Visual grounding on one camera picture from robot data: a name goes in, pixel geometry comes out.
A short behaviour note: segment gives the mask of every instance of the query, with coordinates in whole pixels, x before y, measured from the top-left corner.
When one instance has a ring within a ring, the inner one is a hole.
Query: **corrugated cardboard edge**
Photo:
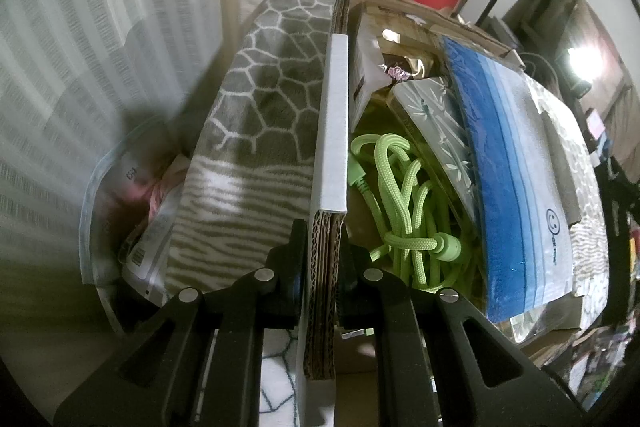
[[[334,9],[348,10],[345,0]],[[345,32],[346,14],[334,18]],[[329,38],[309,213],[308,271],[298,332],[296,397],[300,425],[333,425],[334,315],[338,252],[347,212],[348,37]]]

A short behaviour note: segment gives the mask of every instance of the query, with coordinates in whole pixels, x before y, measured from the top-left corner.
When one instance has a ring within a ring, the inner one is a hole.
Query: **green paracord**
[[[368,144],[375,145],[373,156],[362,152],[363,146]],[[351,142],[348,181],[363,195],[383,241],[370,252],[371,259],[376,261],[390,254],[394,274],[406,285],[413,277],[415,288],[436,292],[456,282],[467,256],[461,255],[458,238],[450,235],[446,197],[434,189],[431,181],[418,182],[422,163],[417,158],[412,160],[410,154],[417,156],[408,140],[396,134],[358,136]],[[384,213],[364,180],[365,171],[359,162],[373,163],[378,171],[378,190]],[[436,227],[434,213],[439,227]],[[424,252],[429,257],[429,281]]]

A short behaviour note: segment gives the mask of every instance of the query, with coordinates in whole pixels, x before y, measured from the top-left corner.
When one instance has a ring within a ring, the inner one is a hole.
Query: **metal screw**
[[[378,268],[367,268],[363,275],[367,281],[379,281],[382,279],[383,273]]]
[[[275,273],[271,268],[260,268],[259,270],[256,270],[254,273],[254,277],[258,281],[263,281],[263,282],[270,281],[271,279],[273,279],[274,275]]]
[[[459,298],[460,295],[453,288],[444,288],[440,292],[440,299],[445,302],[456,302]]]
[[[178,294],[178,299],[182,302],[193,302],[198,298],[198,290],[196,288],[185,288]]]

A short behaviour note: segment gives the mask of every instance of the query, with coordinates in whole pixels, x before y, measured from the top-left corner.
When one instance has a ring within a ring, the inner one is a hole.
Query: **barcode label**
[[[136,248],[131,255],[131,262],[137,266],[142,265],[142,261],[145,258],[145,249],[144,248]]]

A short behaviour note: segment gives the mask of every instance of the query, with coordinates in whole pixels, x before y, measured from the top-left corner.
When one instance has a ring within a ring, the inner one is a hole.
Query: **folded blanket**
[[[191,161],[166,270],[174,295],[262,266],[307,219],[334,0],[266,0],[226,74]],[[260,425],[295,425],[296,340],[266,331]]]

